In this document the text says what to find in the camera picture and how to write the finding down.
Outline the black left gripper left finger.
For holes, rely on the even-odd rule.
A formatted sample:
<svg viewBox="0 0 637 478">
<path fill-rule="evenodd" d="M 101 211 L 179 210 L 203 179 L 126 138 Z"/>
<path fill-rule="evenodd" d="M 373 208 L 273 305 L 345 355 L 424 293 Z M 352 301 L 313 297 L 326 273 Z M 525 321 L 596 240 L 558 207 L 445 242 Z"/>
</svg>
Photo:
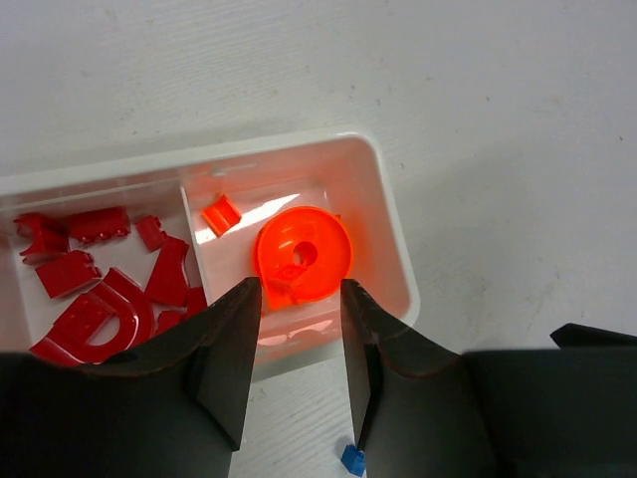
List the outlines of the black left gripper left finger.
<svg viewBox="0 0 637 478">
<path fill-rule="evenodd" d="M 100 364 L 1 357 L 5 477 L 225 477 L 240 447 L 261 320 L 247 278 Z"/>
</svg>

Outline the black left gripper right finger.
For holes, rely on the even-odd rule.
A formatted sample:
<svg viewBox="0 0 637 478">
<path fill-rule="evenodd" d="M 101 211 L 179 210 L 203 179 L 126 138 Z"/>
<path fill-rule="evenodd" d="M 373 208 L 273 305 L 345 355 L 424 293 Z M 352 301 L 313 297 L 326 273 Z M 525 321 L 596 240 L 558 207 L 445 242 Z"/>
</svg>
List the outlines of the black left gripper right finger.
<svg viewBox="0 0 637 478">
<path fill-rule="evenodd" d="M 636 347 L 453 353 L 340 286 L 370 477 L 632 477 Z"/>
</svg>

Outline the red curved lego piece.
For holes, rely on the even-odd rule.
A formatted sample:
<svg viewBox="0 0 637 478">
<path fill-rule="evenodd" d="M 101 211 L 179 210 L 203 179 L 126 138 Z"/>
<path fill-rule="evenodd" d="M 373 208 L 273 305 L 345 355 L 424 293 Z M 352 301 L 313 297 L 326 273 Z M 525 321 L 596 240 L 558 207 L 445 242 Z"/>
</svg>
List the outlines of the red curved lego piece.
<svg viewBox="0 0 637 478">
<path fill-rule="evenodd" d="M 19 236 L 31 240 L 29 247 L 20 253 L 26 265 L 48 262 L 70 251 L 65 226 L 45 214 L 22 214 L 14 219 L 14 224 Z"/>
</svg>

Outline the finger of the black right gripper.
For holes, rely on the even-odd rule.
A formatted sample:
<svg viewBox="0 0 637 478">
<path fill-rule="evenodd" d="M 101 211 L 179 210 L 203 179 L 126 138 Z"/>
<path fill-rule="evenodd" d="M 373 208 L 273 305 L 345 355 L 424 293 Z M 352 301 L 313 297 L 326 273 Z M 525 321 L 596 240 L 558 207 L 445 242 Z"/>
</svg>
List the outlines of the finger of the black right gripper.
<svg viewBox="0 0 637 478">
<path fill-rule="evenodd" d="M 563 325 L 549 336 L 560 349 L 635 348 L 637 344 L 635 336 L 573 323 Z"/>
</svg>

